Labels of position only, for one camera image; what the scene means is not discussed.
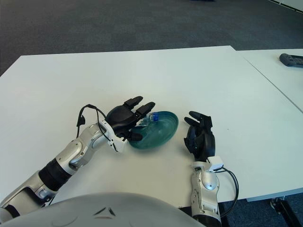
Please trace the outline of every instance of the white tabletop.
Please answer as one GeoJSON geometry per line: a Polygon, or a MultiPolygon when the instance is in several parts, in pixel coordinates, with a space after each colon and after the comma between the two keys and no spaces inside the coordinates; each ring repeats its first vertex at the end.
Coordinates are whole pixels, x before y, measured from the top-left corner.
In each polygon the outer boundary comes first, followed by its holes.
{"type": "MultiPolygon", "coordinates": [[[[216,154],[239,181],[239,199],[303,187],[303,114],[230,46],[21,56],[0,78],[0,200],[76,136],[87,103],[108,112],[142,95],[179,118],[175,136],[150,152],[104,145],[55,201],[94,192],[137,192],[190,205],[193,156],[183,138],[190,110],[210,115],[216,154]]],[[[87,124],[94,111],[84,113],[87,124]]],[[[218,201],[234,198],[219,174],[218,201]]]]}
{"type": "Polygon", "coordinates": [[[287,67],[283,53],[303,56],[303,49],[239,51],[256,69],[284,93],[303,113],[303,67],[287,67]]]}

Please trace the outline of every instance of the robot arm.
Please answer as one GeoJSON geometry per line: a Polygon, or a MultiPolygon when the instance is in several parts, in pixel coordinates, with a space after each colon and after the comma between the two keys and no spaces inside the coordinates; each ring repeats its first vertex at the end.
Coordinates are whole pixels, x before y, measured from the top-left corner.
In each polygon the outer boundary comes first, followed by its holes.
{"type": "MultiPolygon", "coordinates": [[[[155,106],[155,103],[150,102],[141,106],[135,113],[132,112],[134,106],[142,99],[138,96],[127,100],[123,105],[111,110],[105,120],[87,127],[42,170],[34,173],[8,195],[0,204],[0,223],[45,206],[69,178],[91,160],[104,142],[107,141],[116,152],[122,152],[127,140],[140,140],[141,135],[132,134],[129,130],[155,106]]],[[[86,107],[97,111],[93,105],[86,107]]],[[[78,127],[85,123],[83,109],[80,112],[78,127]]]]}
{"type": "Polygon", "coordinates": [[[191,178],[192,216],[207,227],[220,227],[222,225],[217,201],[220,185],[214,171],[223,167],[223,161],[219,156],[215,156],[215,140],[211,132],[212,119],[193,111],[189,114],[199,121],[184,118],[190,124],[184,142],[195,157],[194,173],[191,178]]]}

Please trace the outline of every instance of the remote control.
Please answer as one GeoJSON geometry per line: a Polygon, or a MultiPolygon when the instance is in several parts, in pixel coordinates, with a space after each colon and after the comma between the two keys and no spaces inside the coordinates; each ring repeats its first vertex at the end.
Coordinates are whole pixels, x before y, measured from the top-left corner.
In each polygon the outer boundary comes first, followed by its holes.
{"type": "Polygon", "coordinates": [[[289,55],[287,53],[283,53],[280,55],[280,61],[286,66],[303,66],[303,56],[289,55]]]}

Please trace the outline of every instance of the teal bowl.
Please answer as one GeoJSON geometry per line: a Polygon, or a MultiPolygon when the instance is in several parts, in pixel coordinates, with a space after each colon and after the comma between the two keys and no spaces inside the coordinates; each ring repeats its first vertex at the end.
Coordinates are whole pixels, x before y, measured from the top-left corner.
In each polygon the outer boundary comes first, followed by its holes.
{"type": "Polygon", "coordinates": [[[178,117],[168,111],[158,112],[159,120],[144,127],[134,127],[131,131],[142,135],[141,141],[129,143],[137,149],[150,149],[163,145],[170,140],[178,128],[178,117]]]}

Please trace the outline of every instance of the black wire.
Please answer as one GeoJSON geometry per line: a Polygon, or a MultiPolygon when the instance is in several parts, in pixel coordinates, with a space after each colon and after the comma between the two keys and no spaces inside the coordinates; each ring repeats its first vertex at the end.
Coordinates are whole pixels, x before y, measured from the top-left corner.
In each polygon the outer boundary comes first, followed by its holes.
{"type": "Polygon", "coordinates": [[[56,196],[56,195],[54,195],[54,197],[50,200],[50,202],[48,203],[48,206],[50,206],[50,205],[52,204],[52,202],[53,202],[55,196],[56,196]]]}
{"type": "Polygon", "coordinates": [[[108,137],[105,135],[105,133],[103,132],[102,127],[101,127],[101,125],[100,125],[100,121],[99,121],[99,113],[101,113],[101,114],[103,115],[103,117],[106,118],[105,114],[104,114],[100,109],[98,109],[96,106],[91,105],[91,104],[85,105],[84,107],[81,108],[81,110],[80,110],[80,112],[79,112],[78,123],[77,123],[77,137],[76,137],[76,138],[79,137],[80,126],[81,126],[81,125],[79,124],[79,121],[80,121],[80,118],[81,118],[81,116],[82,116],[82,112],[83,112],[83,110],[84,110],[86,107],[96,110],[96,113],[97,113],[97,120],[98,120],[98,127],[99,127],[100,131],[102,132],[102,135],[103,135],[108,141],[111,141],[110,138],[108,138],[108,137]]]}
{"type": "Polygon", "coordinates": [[[77,129],[77,136],[76,136],[76,138],[78,138],[78,137],[79,137],[80,126],[78,126],[77,128],[78,128],[78,129],[77,129]]]}
{"type": "Polygon", "coordinates": [[[110,139],[104,134],[103,130],[101,129],[101,126],[100,126],[100,123],[99,123],[99,113],[98,113],[98,110],[97,110],[97,109],[96,109],[96,112],[97,112],[97,120],[98,120],[99,129],[100,129],[100,131],[102,132],[102,135],[103,135],[108,141],[110,141],[110,139]]]}
{"type": "Polygon", "coordinates": [[[234,200],[233,200],[232,206],[231,206],[227,211],[225,211],[224,213],[222,213],[222,214],[220,215],[221,218],[225,217],[227,214],[229,214],[229,213],[232,211],[232,209],[233,209],[234,206],[236,205],[236,202],[237,202],[238,196],[239,196],[239,183],[238,183],[238,180],[237,180],[235,174],[234,174],[232,171],[230,171],[230,170],[228,170],[228,169],[226,169],[226,168],[224,168],[224,167],[222,167],[222,169],[224,169],[224,170],[223,170],[223,171],[218,171],[218,172],[215,172],[215,173],[222,173],[222,172],[228,172],[228,173],[229,173],[229,175],[232,177],[233,182],[234,182],[234,184],[235,184],[236,196],[235,196],[235,198],[234,198],[234,200]]]}

